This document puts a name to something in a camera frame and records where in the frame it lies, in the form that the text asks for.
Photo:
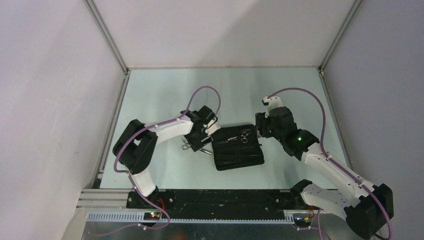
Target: perforated metal strip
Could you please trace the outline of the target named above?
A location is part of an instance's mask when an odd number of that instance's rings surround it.
[[[137,211],[89,211],[87,222],[124,222],[124,223],[154,223],[155,220],[144,220],[145,212]],[[294,224],[293,214],[284,213],[285,220],[223,220],[223,219],[175,219],[171,218],[171,223],[182,224]]]

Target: black tool case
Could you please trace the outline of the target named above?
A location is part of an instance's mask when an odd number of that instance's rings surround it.
[[[222,127],[212,134],[212,138],[213,159],[218,171],[264,163],[264,154],[253,124]]]

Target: white table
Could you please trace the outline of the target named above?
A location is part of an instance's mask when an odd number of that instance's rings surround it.
[[[175,117],[186,108],[193,91],[202,85],[216,88],[221,95],[217,116],[222,127],[255,124],[255,113],[267,109],[261,103],[262,98],[279,89],[310,90],[321,99],[327,113],[325,147],[346,164],[321,80],[313,67],[132,70],[112,147],[131,120],[151,123]],[[318,103],[304,92],[286,91],[278,96],[292,111],[298,128],[309,130],[320,138],[322,114]],[[212,90],[201,90],[190,110],[198,110],[203,105],[216,110],[218,98]],[[213,156],[200,151],[183,151],[181,137],[175,137],[156,146],[149,169],[161,189],[290,189],[302,179],[323,188],[334,188],[319,172],[288,156],[275,139],[260,138],[259,142],[264,164],[217,171]],[[100,187],[129,189],[127,175],[113,171],[112,147]],[[212,150],[210,144],[205,148]]]

